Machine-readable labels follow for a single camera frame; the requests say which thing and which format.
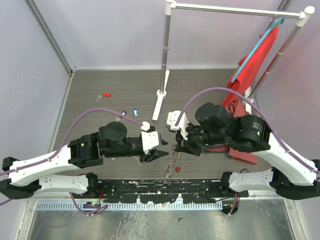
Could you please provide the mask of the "metal disc keyring organizer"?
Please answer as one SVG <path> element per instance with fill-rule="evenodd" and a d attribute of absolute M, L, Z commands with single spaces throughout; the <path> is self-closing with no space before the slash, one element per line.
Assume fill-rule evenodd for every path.
<path fill-rule="evenodd" d="M 164 177 L 171 178 L 174 173 L 176 173 L 176 165 L 180 164 L 180 159 L 177 158 L 178 152 L 173 151 L 169 157 L 169 160 L 165 166 Z"/>

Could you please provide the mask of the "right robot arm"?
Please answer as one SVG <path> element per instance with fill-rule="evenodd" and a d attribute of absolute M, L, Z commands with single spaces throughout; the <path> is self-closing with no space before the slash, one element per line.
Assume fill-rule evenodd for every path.
<path fill-rule="evenodd" d="M 222 105 L 205 103 L 195 112 L 199 123 L 188 121 L 181 111 L 169 112 L 166 124 L 176 134 L 175 151 L 200 156 L 204 147 L 227 144 L 240 153 L 249 153 L 267 161 L 271 168 L 261 172 L 222 174 L 219 191 L 225 197 L 243 191 L 273 191 L 290 200 L 319 197 L 316 171 L 320 161 L 295 158 L 301 155 L 276 140 L 267 123 L 255 115 L 234 117 Z"/>

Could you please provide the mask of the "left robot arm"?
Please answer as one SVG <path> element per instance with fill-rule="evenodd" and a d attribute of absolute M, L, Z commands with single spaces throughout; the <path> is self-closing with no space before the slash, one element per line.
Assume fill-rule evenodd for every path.
<path fill-rule="evenodd" d="M 100 166 L 105 158 L 138 157 L 140 162 L 149 163 L 168 155 L 159 150 L 167 142 L 148 122 L 139 136 L 128 137 L 127 133 L 123 123 L 114 121 L 55 152 L 27 160 L 6 157 L 2 169 L 9 174 L 1 180 L 0 192 L 10 200 L 28 199 L 42 193 L 95 198 L 102 189 L 96 174 L 65 176 L 61 172 Z"/>

